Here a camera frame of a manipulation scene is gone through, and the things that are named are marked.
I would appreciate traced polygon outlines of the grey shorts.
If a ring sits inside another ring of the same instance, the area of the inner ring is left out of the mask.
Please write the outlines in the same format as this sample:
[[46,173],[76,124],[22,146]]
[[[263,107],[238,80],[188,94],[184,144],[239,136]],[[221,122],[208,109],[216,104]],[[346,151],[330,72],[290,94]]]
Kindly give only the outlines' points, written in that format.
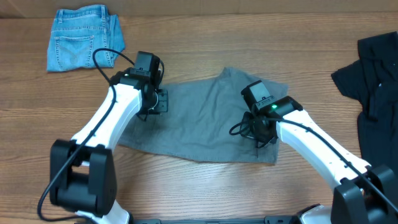
[[133,118],[118,143],[153,154],[200,162],[277,162],[279,143],[261,148],[255,142],[229,134],[248,106],[240,92],[258,77],[226,67],[215,78],[163,86],[169,94],[169,110]]

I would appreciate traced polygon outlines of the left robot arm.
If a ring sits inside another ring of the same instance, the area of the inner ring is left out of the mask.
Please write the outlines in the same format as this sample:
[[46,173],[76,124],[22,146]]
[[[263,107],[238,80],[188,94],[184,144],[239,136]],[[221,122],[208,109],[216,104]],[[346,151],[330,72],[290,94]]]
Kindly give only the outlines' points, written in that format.
[[109,79],[100,108],[69,141],[56,140],[50,151],[50,183],[43,193],[52,205],[88,223],[133,223],[116,201],[114,149],[136,115],[167,111],[167,91],[159,87],[164,71],[128,68]]

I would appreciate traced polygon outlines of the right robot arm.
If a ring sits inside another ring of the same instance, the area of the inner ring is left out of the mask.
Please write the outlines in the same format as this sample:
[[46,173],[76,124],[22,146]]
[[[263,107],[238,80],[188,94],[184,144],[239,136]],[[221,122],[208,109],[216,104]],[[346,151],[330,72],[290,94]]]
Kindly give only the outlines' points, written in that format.
[[278,138],[295,149],[333,192],[330,206],[314,205],[296,223],[397,223],[397,179],[386,166],[374,168],[324,132],[293,98],[247,96],[255,136]]

